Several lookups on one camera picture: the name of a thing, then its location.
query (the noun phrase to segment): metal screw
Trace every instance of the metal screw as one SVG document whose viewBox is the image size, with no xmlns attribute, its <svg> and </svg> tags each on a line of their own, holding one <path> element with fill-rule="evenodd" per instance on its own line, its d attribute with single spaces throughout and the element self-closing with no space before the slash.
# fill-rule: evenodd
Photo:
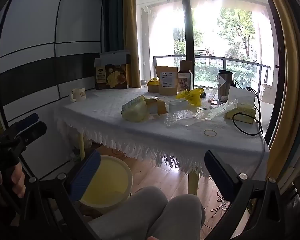
<svg viewBox="0 0 300 240">
<path fill-rule="evenodd" d="M 245 174 L 245 173 L 240 173 L 239 178 L 242 179 L 242 180 L 246 180 L 248 178 L 248 175 Z"/>
<path fill-rule="evenodd" d="M 36 180 L 37 180 L 37 179 L 36 179 L 35 177 L 31 177 L 31 178 L 29 179 L 29 182 L 30 182 L 30 183 L 34 183 Z"/>
<path fill-rule="evenodd" d="M 274 178 L 269 178 L 269 181 L 270 181 L 271 183 L 275 183 L 275 179 L 274 179 Z"/>
<path fill-rule="evenodd" d="M 60 180 L 63 180 L 63 179 L 66 178 L 66 176 L 67 176 L 66 174 L 60 173 L 57 178 L 60 179 Z"/>
</svg>

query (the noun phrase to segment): gray pants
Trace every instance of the gray pants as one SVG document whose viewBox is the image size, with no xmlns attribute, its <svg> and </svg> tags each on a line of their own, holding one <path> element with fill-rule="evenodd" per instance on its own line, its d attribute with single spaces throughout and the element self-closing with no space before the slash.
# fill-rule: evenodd
<svg viewBox="0 0 300 240">
<path fill-rule="evenodd" d="M 205 220 L 199 198 L 186 194 L 170 201 L 157 187 L 144 187 L 117 209 L 89 222 L 102 240 L 199 240 Z"/>
</svg>

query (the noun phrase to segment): white mug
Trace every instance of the white mug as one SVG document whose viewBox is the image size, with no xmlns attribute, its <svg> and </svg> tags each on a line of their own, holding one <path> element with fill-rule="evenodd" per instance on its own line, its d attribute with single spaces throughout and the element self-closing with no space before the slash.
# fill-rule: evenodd
<svg viewBox="0 0 300 240">
<path fill-rule="evenodd" d="M 86 90 L 84 88 L 74 88 L 70 93 L 70 101 L 83 101 L 86 99 Z"/>
</svg>

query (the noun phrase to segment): yellow curtain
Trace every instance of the yellow curtain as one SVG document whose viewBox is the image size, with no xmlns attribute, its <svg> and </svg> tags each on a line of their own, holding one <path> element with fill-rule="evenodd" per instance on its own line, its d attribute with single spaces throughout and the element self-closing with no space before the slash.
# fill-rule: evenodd
<svg viewBox="0 0 300 240">
<path fill-rule="evenodd" d="M 273 1 L 281 21 L 286 52 L 285 95 L 267 165 L 267 176 L 277 179 L 300 123 L 300 34 L 288 2 Z"/>
<path fill-rule="evenodd" d="M 123 42 L 131 54 L 130 86 L 140 88 L 136 0 L 123 0 Z"/>
</svg>

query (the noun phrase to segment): table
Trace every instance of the table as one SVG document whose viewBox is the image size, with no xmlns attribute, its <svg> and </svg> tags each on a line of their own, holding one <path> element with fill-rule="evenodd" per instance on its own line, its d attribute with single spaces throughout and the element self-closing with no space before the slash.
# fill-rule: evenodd
<svg viewBox="0 0 300 240">
<path fill-rule="evenodd" d="M 188 192 L 196 194 L 199 176 L 209 176 L 204 165 L 207 150 L 217 153 L 237 173 L 251 176 L 259 164 L 254 179 L 264 180 L 269 149 L 262 136 L 249 136 L 240 132 L 230 119 L 222 116 L 191 126 L 164 124 L 165 115 L 139 123 L 128 122 L 121 116 L 122 105 L 140 95 L 158 96 L 173 100 L 175 97 L 148 93 L 147 89 L 90 90 L 87 99 L 69 103 L 55 111 L 61 133 L 72 126 L 80 133 L 81 154 L 84 154 L 83 133 L 88 139 L 106 147 L 118 149 L 127 157 L 144 160 L 151 158 L 160 166 L 162 159 L 172 167 L 189 173 Z M 248 133 L 256 133 L 256 124 L 237 122 Z M 204 131 L 211 129 L 217 135 L 208 137 Z"/>
</svg>

